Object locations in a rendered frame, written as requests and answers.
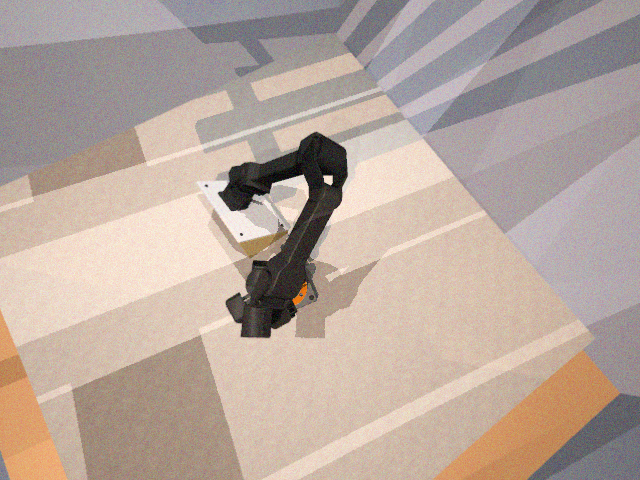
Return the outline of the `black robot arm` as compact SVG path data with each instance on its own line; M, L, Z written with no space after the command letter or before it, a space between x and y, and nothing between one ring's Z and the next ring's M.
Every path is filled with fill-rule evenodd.
M269 261L253 260L245 286L250 305L244 305L241 337L271 337L298 312L292 301L305 280L305 264L334 209L342 202L348 177L346 149L314 132L299 149L264 164L234 166L229 184L218 195L231 211L249 208L253 196L270 194L273 183L304 175L309 198L283 249ZM323 176L332 176L333 183Z

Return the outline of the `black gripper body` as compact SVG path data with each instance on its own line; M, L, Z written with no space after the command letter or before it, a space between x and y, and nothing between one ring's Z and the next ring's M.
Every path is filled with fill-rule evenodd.
M244 301L243 299L246 299L246 301ZM226 306L236 323L242 323L243 321L244 305L250 305L249 294L243 296L242 298L241 293L239 292L226 300Z

